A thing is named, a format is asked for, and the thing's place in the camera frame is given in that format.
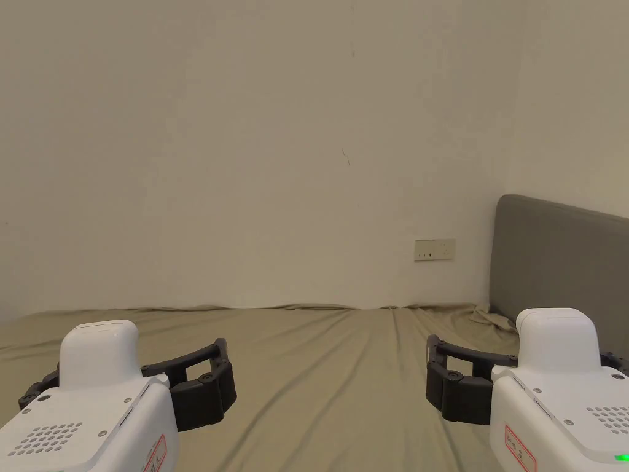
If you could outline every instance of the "ventilation holes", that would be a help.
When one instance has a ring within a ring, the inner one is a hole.
[[[80,433],[82,422],[61,424],[59,426],[38,426],[20,440],[14,450],[9,452],[9,457],[22,456],[23,454],[41,454],[46,452],[58,452],[63,449],[63,445],[68,443],[68,439]]]

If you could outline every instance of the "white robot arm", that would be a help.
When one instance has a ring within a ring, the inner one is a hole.
[[[617,472],[629,462],[629,364],[601,354],[571,308],[525,310],[516,327],[520,358],[430,336],[428,401],[446,420],[488,425],[506,472]],[[448,356],[472,362],[472,376],[448,370]]]
[[[236,400],[227,344],[140,368],[137,340],[126,320],[72,330],[58,370],[0,429],[0,470],[173,472],[178,431],[218,423]],[[211,372],[188,381],[186,368],[205,360]]]

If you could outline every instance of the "wall switch plate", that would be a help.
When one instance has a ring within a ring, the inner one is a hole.
[[[444,261],[454,259],[455,239],[423,239],[415,241],[415,261]]]

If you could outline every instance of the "white plastic housing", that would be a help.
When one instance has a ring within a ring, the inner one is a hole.
[[[590,319],[568,308],[526,310],[516,326],[518,367],[493,371],[490,442],[502,467],[602,472],[629,466],[616,458],[629,454],[629,379],[601,367]]]
[[[64,339],[60,386],[0,429],[0,471],[172,472],[179,436],[166,375],[143,378],[129,321]]]

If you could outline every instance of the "bed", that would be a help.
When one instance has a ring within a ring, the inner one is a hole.
[[[518,310],[545,303],[580,308],[578,304],[587,301],[581,296],[581,282],[574,278],[579,293],[562,289],[565,298],[552,297],[554,286],[568,283],[563,279],[558,283],[549,275],[541,291],[530,281],[535,279],[535,258],[525,254],[539,248],[527,246],[526,232],[532,236],[546,227],[555,238],[573,237],[556,229],[562,220],[558,222],[552,212],[546,216],[549,206],[558,208],[520,196],[505,196],[499,202],[491,310],[474,304],[376,310],[200,306],[47,312],[3,325],[0,423],[18,411],[17,399],[27,387],[54,369],[61,340],[70,329],[80,323],[125,318],[140,331],[141,364],[185,354],[219,336],[229,342],[238,400],[222,423],[181,433],[179,472],[499,471],[485,427],[445,422],[425,400],[425,342],[429,334],[437,334],[462,346],[517,353],[512,321]],[[562,207],[565,218],[570,219],[573,211],[579,210]],[[530,212],[533,225],[521,214]],[[608,221],[605,215],[590,217],[594,225],[601,219]],[[628,231],[629,222],[618,224]],[[562,264],[564,257],[544,259],[545,270],[561,271],[553,263]],[[613,303],[621,300],[606,298],[605,303],[612,299]],[[626,345],[626,337],[611,329],[620,312],[612,319],[607,308],[593,313],[583,307],[601,327],[601,343],[614,349]],[[190,378],[207,370],[197,367],[189,372]],[[470,372],[464,362],[453,362],[451,367]]]

